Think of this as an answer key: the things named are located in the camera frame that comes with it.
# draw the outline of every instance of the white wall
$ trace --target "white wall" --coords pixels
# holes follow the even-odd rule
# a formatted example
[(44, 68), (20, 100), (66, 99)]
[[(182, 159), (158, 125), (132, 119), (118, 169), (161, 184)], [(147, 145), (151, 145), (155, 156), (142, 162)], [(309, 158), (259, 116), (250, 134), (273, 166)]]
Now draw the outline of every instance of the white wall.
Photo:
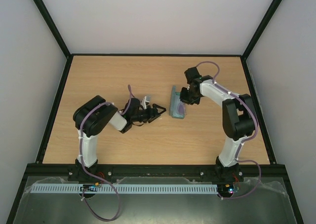
[(242, 54), (272, 0), (43, 0), (72, 53)]
[(278, 163), (315, 223), (316, 0), (283, 0), (248, 59)]
[(32, 0), (0, 0), (0, 223), (35, 162), (65, 57)]

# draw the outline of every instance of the black frame edge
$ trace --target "black frame edge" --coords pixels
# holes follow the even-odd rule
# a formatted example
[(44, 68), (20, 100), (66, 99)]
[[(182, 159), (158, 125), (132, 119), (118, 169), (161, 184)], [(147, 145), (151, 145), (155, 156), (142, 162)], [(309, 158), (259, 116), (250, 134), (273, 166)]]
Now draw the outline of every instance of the black frame edge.
[(53, 102), (53, 106), (52, 106), (52, 109), (51, 109), (50, 114), (49, 114), (49, 118), (48, 118), (48, 122), (47, 122), (47, 125), (45, 128), (43, 139), (42, 139), (40, 147), (39, 147), (39, 152), (38, 152), (38, 155), (36, 157), (36, 163), (43, 162), (46, 148), (48, 145), (48, 141), (50, 138), (50, 134), (51, 134), (51, 131), (53, 129), (54, 121), (55, 121), (55, 118), (57, 115), (57, 111), (59, 108), (61, 97), (62, 97), (63, 92), (64, 92), (64, 88), (66, 85), (66, 81), (67, 81), (67, 77), (69, 74), (69, 70), (70, 70), (70, 66), (71, 66), (72, 61), (73, 61), (73, 55), (71, 55), (66, 61), (65, 68), (64, 68), (63, 74), (61, 76), (59, 86), (58, 86), (58, 89), (56, 92), (56, 96), (55, 96), (55, 99)]
[(250, 91), (250, 94), (251, 94), (251, 97), (252, 97), (253, 106), (254, 106), (255, 111), (256, 111), (256, 115), (257, 115), (257, 118), (258, 118), (258, 123), (259, 123), (260, 129), (261, 129), (262, 138), (263, 138), (263, 141), (264, 141), (264, 144), (265, 144), (265, 147), (266, 147), (266, 151), (267, 151), (267, 154), (268, 154), (268, 158), (269, 158), (270, 164), (276, 164), (277, 160), (276, 160), (275, 154), (273, 152), (273, 148), (272, 148), (272, 144), (271, 144), (270, 137), (269, 137), (269, 134), (268, 134), (268, 130), (267, 130), (266, 124), (264, 122), (264, 118), (263, 118), (263, 115), (262, 115), (262, 111), (261, 111), (261, 107), (260, 107), (260, 104), (259, 104), (258, 96), (257, 96), (256, 90), (255, 90), (255, 87), (254, 87), (254, 83), (252, 81), (252, 77), (251, 77), (251, 74), (250, 74), (247, 62), (246, 62), (246, 60), (244, 58), (241, 58), (240, 60), (241, 60), (242, 68), (243, 68), (243, 71), (244, 71), (244, 74), (245, 74), (245, 77), (246, 77), (246, 80), (247, 80), (249, 91)]
[(42, 17), (44, 18), (46, 24), (48, 25), (51, 33), (53, 34), (53, 36), (55, 37), (60, 49), (62, 50), (62, 52), (64, 53), (64, 55), (66, 56), (66, 58), (70, 57), (70, 51), (68, 50), (64, 40), (62, 39), (53, 19), (51, 18), (43, 0), (33, 0), (34, 3), (36, 4), (37, 8), (39, 9)]
[(108, 53), (108, 54), (81, 54), (75, 53), (74, 56), (174, 56), (174, 57), (241, 57), (241, 55), (220, 55), (220, 54), (129, 54), (129, 53)]
[(291, 206), (292, 206), (292, 210), (293, 210), (296, 222), (298, 224), (303, 224), (304, 221), (303, 221), (303, 218), (302, 218), (301, 211), (300, 211), (300, 209), (298, 207), (298, 204), (297, 204), (297, 201), (296, 201), (296, 198), (295, 198), (295, 194), (294, 194), (294, 191), (292, 189), (291, 182), (287, 181), (287, 182), (284, 182), (284, 184), (285, 184), (286, 192), (287, 192), (287, 194), (288, 194), (288, 196), (290, 198), (290, 203), (291, 203)]
[(18, 191), (16, 193), (15, 199), (14, 199), (12, 207), (11, 207), (11, 211), (10, 211), (8, 219), (6, 221), (6, 224), (12, 224), (14, 222), (16, 212), (18, 211), (20, 201), (21, 201), (22, 195), (24, 193), (26, 181), (27, 181), (27, 178), (26, 179), (23, 178), (21, 183), (20, 183), (20, 186), (18, 188)]
[(242, 57), (245, 60), (249, 57), (251, 51), (255, 47), (257, 41), (259, 40), (260, 36), (262, 35), (263, 31), (265, 30), (266, 26), (270, 22), (271, 18), (273, 17), (274, 13), (276, 12), (276, 10), (281, 2), (282, 2), (282, 0), (273, 0), (271, 2), (266, 14), (264, 15), (263, 19), (261, 20), (256, 32), (252, 36), (247, 48), (245, 49), (245, 51), (242, 55)]

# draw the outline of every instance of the small white object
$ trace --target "small white object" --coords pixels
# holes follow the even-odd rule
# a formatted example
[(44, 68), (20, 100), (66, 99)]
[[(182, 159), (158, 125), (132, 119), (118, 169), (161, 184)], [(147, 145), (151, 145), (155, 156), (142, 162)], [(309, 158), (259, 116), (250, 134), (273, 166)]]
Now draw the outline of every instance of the small white object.
[(123, 116), (120, 115), (119, 112), (116, 112), (109, 121), (109, 124), (111, 124), (118, 131), (121, 131), (127, 124), (127, 121)]
[(97, 161), (97, 142), (97, 135), (87, 137), (87, 135), (83, 133), (82, 154), (79, 154), (77, 159), (81, 163), (81, 157), (83, 157), (84, 166), (86, 167), (92, 166)]
[(141, 101), (140, 104), (142, 105), (142, 107), (143, 107), (144, 109), (147, 108), (147, 104), (149, 104), (150, 99), (151, 99), (151, 96), (150, 96), (150, 95), (146, 95), (146, 96), (143, 98), (143, 100)]

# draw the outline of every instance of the wooden tabletop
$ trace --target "wooden tabletop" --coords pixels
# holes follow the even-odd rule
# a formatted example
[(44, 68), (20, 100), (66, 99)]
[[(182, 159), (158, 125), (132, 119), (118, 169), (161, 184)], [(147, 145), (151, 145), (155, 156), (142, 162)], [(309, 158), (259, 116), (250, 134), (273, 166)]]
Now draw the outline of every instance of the wooden tabletop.
[[(201, 98), (199, 105), (186, 105), (185, 119), (168, 115), (172, 86), (177, 91), (187, 87), (184, 71), (205, 60), (221, 67), (218, 83), (236, 93), (249, 93), (239, 57), (75, 56), (43, 162), (73, 164), (79, 152), (73, 122), (76, 109), (96, 95), (123, 109), (130, 84), (135, 97), (149, 94), (151, 104), (163, 106), (167, 112), (125, 134), (108, 124), (98, 138), (99, 164), (215, 164), (225, 141), (221, 108), (209, 98)], [(211, 64), (198, 70), (201, 75), (216, 73)], [(245, 144), (240, 159), (269, 164), (260, 132)]]

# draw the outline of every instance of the transparent plastic object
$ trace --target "transparent plastic object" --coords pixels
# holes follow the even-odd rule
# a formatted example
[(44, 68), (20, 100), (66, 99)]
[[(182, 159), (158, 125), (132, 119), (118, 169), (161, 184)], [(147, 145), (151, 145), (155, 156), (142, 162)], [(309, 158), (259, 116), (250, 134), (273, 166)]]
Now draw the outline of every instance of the transparent plastic object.
[(185, 104), (180, 101), (180, 92), (176, 92), (176, 86), (172, 86), (169, 115), (172, 118), (184, 119), (185, 114)]
[[(249, 192), (257, 178), (244, 178), (237, 195)], [(257, 190), (246, 198), (221, 200), (203, 194), (121, 194), (123, 208), (113, 224), (295, 224), (295, 217), (282, 178), (261, 179)], [(69, 183), (59, 177), (29, 177), (14, 224), (98, 224), (77, 193), (31, 193), (33, 184)], [(196, 185), (184, 178), (124, 178), (119, 184)], [(115, 194), (96, 194), (89, 198), (93, 210), (112, 217), (118, 208)]]

